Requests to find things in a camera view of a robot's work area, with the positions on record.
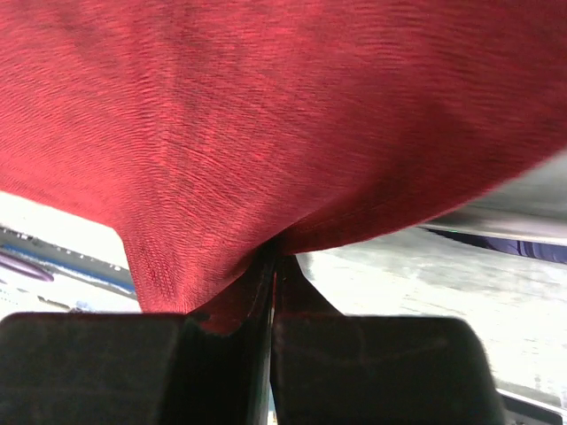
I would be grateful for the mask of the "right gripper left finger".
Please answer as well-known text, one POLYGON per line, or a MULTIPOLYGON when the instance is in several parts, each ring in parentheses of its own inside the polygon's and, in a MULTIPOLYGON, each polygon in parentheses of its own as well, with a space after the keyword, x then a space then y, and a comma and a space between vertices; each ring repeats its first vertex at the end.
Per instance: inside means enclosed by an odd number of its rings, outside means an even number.
POLYGON ((276 256, 189 314, 15 313, 4 424, 263 424, 276 256))

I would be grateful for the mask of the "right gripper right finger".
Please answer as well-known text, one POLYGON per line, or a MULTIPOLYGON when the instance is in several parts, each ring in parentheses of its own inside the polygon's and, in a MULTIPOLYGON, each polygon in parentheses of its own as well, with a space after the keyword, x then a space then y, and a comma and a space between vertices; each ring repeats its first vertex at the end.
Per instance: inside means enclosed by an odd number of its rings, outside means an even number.
POLYGON ((282 424, 505 421, 467 322, 342 314, 293 257, 276 269, 271 383, 282 424))

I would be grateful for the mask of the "blue handled knife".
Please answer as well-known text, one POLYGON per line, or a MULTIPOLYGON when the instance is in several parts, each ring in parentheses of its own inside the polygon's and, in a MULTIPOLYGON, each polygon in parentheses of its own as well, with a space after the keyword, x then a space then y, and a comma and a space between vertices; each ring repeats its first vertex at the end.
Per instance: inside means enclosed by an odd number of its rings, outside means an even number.
POLYGON ((567 260, 567 248, 562 245, 526 242, 490 236, 475 236, 433 229, 429 229, 429 232, 438 236, 444 236, 456 242, 520 257, 539 259, 557 264, 566 264, 567 260))

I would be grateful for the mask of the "dark red cloth napkin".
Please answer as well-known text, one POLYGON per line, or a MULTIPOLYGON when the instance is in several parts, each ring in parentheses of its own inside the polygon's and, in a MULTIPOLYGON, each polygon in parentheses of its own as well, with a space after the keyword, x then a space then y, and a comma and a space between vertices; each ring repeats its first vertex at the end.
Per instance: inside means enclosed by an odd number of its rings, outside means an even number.
POLYGON ((113 228, 146 312, 565 146, 563 1, 1 4, 1 188, 113 228))

